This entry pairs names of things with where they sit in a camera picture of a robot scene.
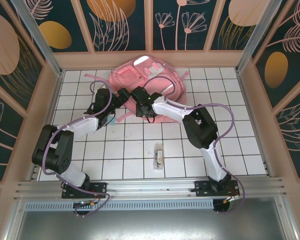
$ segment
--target white tile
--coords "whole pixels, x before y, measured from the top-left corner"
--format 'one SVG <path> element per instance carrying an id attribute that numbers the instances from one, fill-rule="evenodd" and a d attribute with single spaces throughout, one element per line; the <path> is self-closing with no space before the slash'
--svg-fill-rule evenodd
<path id="1" fill-rule="evenodd" d="M 131 116 L 128 116 L 126 119 L 125 119 L 125 123 L 126 124 L 142 124 L 144 121 L 142 118 L 140 117 L 137 117 L 136 115 L 131 115 Z"/>
<path id="2" fill-rule="evenodd" d="M 162 140 L 144 140 L 143 142 L 143 154 L 144 158 L 154 158 L 155 157 L 155 145 L 156 143 L 162 144 Z"/>
<path id="3" fill-rule="evenodd" d="M 123 179 L 143 179 L 144 160 L 125 159 L 123 160 Z"/>
<path id="4" fill-rule="evenodd" d="M 80 82 L 76 94 L 92 96 L 93 93 L 90 91 L 90 82 Z"/>
<path id="5" fill-rule="evenodd" d="M 89 175 L 90 180 L 101 180 L 103 162 L 102 160 L 83 161 L 82 171 Z"/>
<path id="6" fill-rule="evenodd" d="M 106 126 L 106 141 L 118 141 L 124 140 L 125 137 L 125 125 L 115 124 Z"/>
<path id="7" fill-rule="evenodd" d="M 124 158 L 125 159 L 142 159 L 144 157 L 143 141 L 125 141 Z"/>
<path id="8" fill-rule="evenodd" d="M 63 125 L 71 122 L 72 110 L 55 111 L 53 125 Z"/>
<path id="9" fill-rule="evenodd" d="M 203 157 L 185 157 L 185 173 L 187 177 L 205 177 L 207 176 Z"/>
<path id="10" fill-rule="evenodd" d="M 105 80 L 109 80 L 111 74 L 111 70 L 97 70 L 96 76 L 104 78 Z"/>
<path id="11" fill-rule="evenodd" d="M 220 72 L 223 79 L 236 79 L 237 75 L 233 67 L 220 67 Z"/>
<path id="12" fill-rule="evenodd" d="M 199 148 L 193 146 L 188 139 L 182 139 L 183 154 L 185 157 L 200 157 L 202 156 Z"/>
<path id="13" fill-rule="evenodd" d="M 217 121 L 216 122 L 216 126 L 218 127 L 218 134 L 219 134 L 219 136 L 221 136 L 222 134 L 224 134 L 229 129 L 230 125 L 231 125 L 231 121 Z M 225 137 L 226 138 L 237 137 L 235 126 L 233 126 L 233 128 L 231 129 L 231 131 L 227 135 L 225 135 Z"/>
<path id="14" fill-rule="evenodd" d="M 104 160 L 102 179 L 122 179 L 123 160 Z"/>
<path id="15" fill-rule="evenodd" d="M 84 163 L 83 160 L 71 161 L 71 164 L 73 164 L 74 166 L 76 166 L 80 171 L 82 171 L 82 165 L 83 165 L 83 163 Z"/>
<path id="16" fill-rule="evenodd" d="M 243 156 L 249 175 L 267 174 L 260 155 Z"/>
<path id="17" fill-rule="evenodd" d="M 233 175 L 247 175 L 245 161 L 242 156 L 225 156 L 225 168 Z"/>
<path id="18" fill-rule="evenodd" d="M 187 92 L 185 96 L 186 96 L 186 105 L 194 106 L 195 105 L 194 94 L 192 92 Z"/>
<path id="19" fill-rule="evenodd" d="M 181 126 L 181 137 L 183 139 L 187 139 L 188 136 L 187 136 L 187 133 L 186 133 L 185 125 L 183 123 L 180 123 L 180 126 Z"/>
<path id="20" fill-rule="evenodd" d="M 76 95 L 77 94 L 78 83 L 63 83 L 60 96 L 63 95 Z"/>
<path id="21" fill-rule="evenodd" d="M 231 106 L 235 120 L 250 120 L 246 106 Z"/>
<path id="22" fill-rule="evenodd" d="M 179 123 L 162 123 L 163 139 L 181 139 Z"/>
<path id="23" fill-rule="evenodd" d="M 206 109 L 208 110 L 211 118 L 215 121 L 216 120 L 216 117 L 215 117 L 215 113 L 214 113 L 214 109 L 212 106 L 207 106 Z"/>
<path id="24" fill-rule="evenodd" d="M 90 74 L 90 75 L 93 75 L 95 76 L 96 75 L 96 70 L 84 70 L 84 71 L 81 71 L 81 74 L 80 74 L 80 79 L 79 79 L 79 82 L 93 82 L 94 80 L 91 79 L 90 77 L 86 77 L 85 74 Z"/>
<path id="25" fill-rule="evenodd" d="M 125 124 L 125 140 L 142 140 L 143 138 L 144 127 L 142 123 Z"/>
<path id="26" fill-rule="evenodd" d="M 238 137 L 253 137 L 255 135 L 250 121 L 235 121 Z"/>
<path id="27" fill-rule="evenodd" d="M 207 80 L 191 80 L 194 93 L 209 92 Z"/>
<path id="28" fill-rule="evenodd" d="M 84 96 L 76 96 L 74 109 L 88 109 L 91 105 L 92 96 L 91 95 L 84 95 Z"/>
<path id="29" fill-rule="evenodd" d="M 82 118 L 84 116 L 85 111 L 86 110 L 83 109 L 73 110 L 71 121 Z"/>
<path id="30" fill-rule="evenodd" d="M 213 107 L 215 119 L 217 121 L 231 121 L 232 117 L 231 114 L 225 108 L 221 106 L 214 106 Z"/>
<path id="31" fill-rule="evenodd" d="M 240 144 L 237 137 L 221 138 L 221 147 L 224 156 L 242 155 Z"/>
<path id="32" fill-rule="evenodd" d="M 82 141 L 75 141 L 72 147 L 72 160 L 83 160 L 86 143 Z"/>
<path id="33" fill-rule="evenodd" d="M 84 160 L 104 159 L 104 150 L 104 141 L 87 141 L 84 151 Z"/>
<path id="34" fill-rule="evenodd" d="M 211 98 L 209 92 L 194 92 L 194 102 L 195 105 L 198 104 L 210 104 Z"/>
<path id="35" fill-rule="evenodd" d="M 126 114 L 126 109 L 125 108 L 119 108 L 115 110 L 115 117 L 118 119 L 120 118 L 122 115 Z M 126 122 L 126 120 L 122 120 L 121 122 L 115 122 L 115 124 L 124 124 Z"/>
<path id="36" fill-rule="evenodd" d="M 258 155 L 260 154 L 257 140 L 255 137 L 239 137 L 243 155 Z"/>
<path id="37" fill-rule="evenodd" d="M 185 163 L 184 158 L 165 158 L 165 177 L 166 178 L 182 178 L 185 177 Z"/>
<path id="38" fill-rule="evenodd" d="M 57 110 L 73 109 L 75 104 L 75 99 L 76 96 L 60 96 L 56 109 Z"/>
<path id="39" fill-rule="evenodd" d="M 77 83 L 79 82 L 81 71 L 66 71 L 64 75 L 64 83 Z"/>
<path id="40" fill-rule="evenodd" d="M 245 105 L 245 100 L 241 92 L 232 91 L 227 92 L 226 95 L 228 96 L 230 105 Z"/>
<path id="41" fill-rule="evenodd" d="M 158 179 L 165 177 L 165 166 L 163 165 L 162 170 L 154 169 L 154 160 L 145 159 L 144 160 L 144 178 L 145 179 Z"/>
<path id="42" fill-rule="evenodd" d="M 123 159 L 124 141 L 106 141 L 104 159 Z"/>
<path id="43" fill-rule="evenodd" d="M 210 92 L 212 103 L 229 105 L 228 98 L 225 92 Z"/>
<path id="44" fill-rule="evenodd" d="M 161 123 L 145 124 L 144 139 L 162 139 Z"/>
<path id="45" fill-rule="evenodd" d="M 185 91 L 186 91 L 187 93 L 192 93 L 192 92 L 193 92 L 191 80 L 184 80 L 184 81 L 183 81 L 183 84 L 184 84 L 184 86 L 185 86 Z"/>
<path id="46" fill-rule="evenodd" d="M 87 134 L 87 141 L 104 141 L 106 137 L 106 127 L 101 127 L 97 131 Z"/>
<path id="47" fill-rule="evenodd" d="M 178 74 L 179 78 L 181 78 L 182 75 L 183 75 L 186 71 L 189 72 L 189 68 L 185 68 L 185 67 L 175 68 L 174 70 L 175 70 L 176 74 Z"/>
<path id="48" fill-rule="evenodd" d="M 210 92 L 225 92 L 225 86 L 222 79 L 207 80 Z"/>
<path id="49" fill-rule="evenodd" d="M 207 79 L 205 69 L 203 67 L 190 68 L 191 79 Z"/>
<path id="50" fill-rule="evenodd" d="M 181 140 L 163 140 L 164 157 L 174 158 L 183 157 L 183 148 Z"/>
<path id="51" fill-rule="evenodd" d="M 238 79 L 223 79 L 224 87 L 227 92 L 240 92 Z"/>
<path id="52" fill-rule="evenodd" d="M 216 67 L 205 68 L 206 79 L 221 79 L 220 69 Z"/>
<path id="53" fill-rule="evenodd" d="M 42 169 L 39 170 L 40 177 L 39 181 L 59 181 L 59 179 L 55 175 L 45 175 Z"/>

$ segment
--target purple cable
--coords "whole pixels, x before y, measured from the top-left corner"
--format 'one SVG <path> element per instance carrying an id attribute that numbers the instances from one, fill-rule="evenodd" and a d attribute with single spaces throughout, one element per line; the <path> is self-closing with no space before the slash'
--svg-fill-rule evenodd
<path id="1" fill-rule="evenodd" d="M 55 132 L 52 134 L 50 140 L 48 141 L 48 143 L 47 143 L 47 145 L 46 145 L 46 148 L 45 148 L 44 154 L 43 154 L 43 158 L 42 158 L 42 171 L 43 171 L 43 173 L 46 174 L 46 175 L 53 175 L 53 174 L 55 174 L 54 172 L 47 172 L 47 171 L 46 171 L 46 159 L 47 159 L 47 154 L 48 154 L 48 151 L 49 151 L 49 147 L 50 147 L 52 141 L 54 140 L 54 138 L 56 137 L 56 135 L 57 135 L 60 131 L 62 131 L 63 129 L 65 129 L 65 128 L 67 128 L 67 127 L 70 127 L 70 126 L 72 126 L 72 125 L 78 123 L 79 121 L 81 121 L 81 120 L 83 120 L 83 119 L 94 118 L 95 116 L 97 116 L 97 115 L 103 113 L 103 112 L 109 107 L 109 105 L 110 105 L 110 103 L 111 103 L 111 101 L 112 101 L 112 91 L 111 91 L 111 87 L 110 87 L 110 85 L 107 83 L 107 81 L 106 81 L 105 79 L 103 79 L 102 77 L 96 77 L 96 76 L 92 76 L 92 77 L 94 77 L 94 79 L 96 79 L 96 80 L 93 81 L 93 82 L 90 84 L 90 91 L 91 91 L 92 93 L 94 92 L 94 91 L 92 90 L 92 85 L 93 85 L 93 84 L 95 84 L 95 83 L 103 83 L 103 84 L 107 87 L 107 89 L 110 91 L 110 93 L 111 93 L 111 94 L 110 94 L 110 97 L 109 97 L 109 101 L 108 101 L 108 103 L 106 104 L 106 106 L 105 106 L 101 111 L 99 111 L 99 112 L 97 112 L 97 113 L 94 113 L 94 114 L 91 114 L 91 115 L 88 115 L 88 116 L 84 116 L 84 117 L 80 117 L 80 118 L 78 118 L 78 119 L 75 119 L 75 120 L 69 122 L 68 124 L 66 124 L 66 125 L 64 125 L 64 126 L 62 126 L 62 127 L 60 127 L 57 131 L 55 131 Z M 57 177 L 59 180 L 61 180 L 62 182 L 64 182 L 65 184 L 71 186 L 72 188 L 74 188 L 74 189 L 76 189 L 76 190 L 78 190 L 78 191 L 80 191 L 80 192 L 83 192 L 83 193 L 86 193 L 86 194 L 92 194 L 92 195 L 104 195 L 104 196 L 108 196 L 108 198 L 107 198 L 107 199 L 106 199 L 106 200 L 105 200 L 105 201 L 104 201 L 104 202 L 103 202 L 96 210 L 90 211 L 89 213 L 86 214 L 86 216 L 92 215 L 92 214 L 96 213 L 96 212 L 97 212 L 100 208 L 102 208 L 102 207 L 109 201 L 109 199 L 110 199 L 110 195 L 109 195 L 108 193 L 86 191 L 86 190 L 83 190 L 83 189 L 81 189 L 81 188 L 79 188 L 79 187 L 77 187 L 77 186 L 71 184 L 70 182 L 66 181 L 66 180 L 65 180 L 64 178 L 62 178 L 62 176 L 60 176 L 60 175 L 56 175 L 56 177 Z"/>
<path id="2" fill-rule="evenodd" d="M 217 143 L 220 141 L 221 138 L 223 138 L 225 135 L 227 135 L 231 129 L 234 127 L 235 125 L 235 116 L 234 116 L 234 113 L 231 111 L 230 108 L 228 108 L 227 106 L 223 105 L 223 104 L 219 104 L 219 103 L 207 103 L 207 104 L 203 104 L 203 105 L 199 105 L 199 106 L 194 106 L 194 107 L 181 107 L 181 106 L 178 106 L 176 104 L 173 104 L 169 101 L 167 101 L 167 96 L 169 96 L 170 94 L 173 94 L 176 90 L 176 85 L 175 83 L 170 80 L 169 78 L 165 77 L 165 76 L 155 76 L 151 79 L 149 79 L 143 87 L 145 87 L 150 81 L 154 80 L 154 79 L 157 79 L 157 78 L 164 78 L 164 79 L 167 79 L 168 81 L 170 81 L 173 85 L 173 91 L 169 94 L 167 94 L 165 97 L 164 97 L 164 100 L 167 104 L 175 107 L 175 108 L 178 108 L 178 109 L 182 109 L 182 110 L 196 110 L 196 109 L 200 109 L 200 108 L 204 108 L 204 107 L 222 107 L 224 109 L 226 109 L 230 114 L 231 114 L 231 125 L 229 127 L 229 129 L 224 133 L 222 134 L 220 137 L 218 137 L 214 143 L 213 143 L 213 151 L 214 151 L 214 155 L 215 155 L 215 159 L 217 161 L 217 163 L 219 164 L 220 168 L 222 168 L 223 171 L 225 171 L 227 174 L 229 174 L 231 177 L 233 177 L 241 186 L 242 188 L 242 202 L 241 204 L 234 210 L 231 210 L 231 211 L 225 211 L 224 214 L 230 214 L 230 213 L 234 213 L 236 211 L 238 211 L 245 203 L 245 200 L 246 200 L 246 191 L 245 191 L 245 188 L 244 188 L 244 185 L 242 184 L 242 182 L 235 176 L 233 175 L 231 172 L 229 172 L 227 169 L 224 168 L 224 166 L 221 164 L 219 158 L 218 158 L 218 154 L 217 154 Z"/>

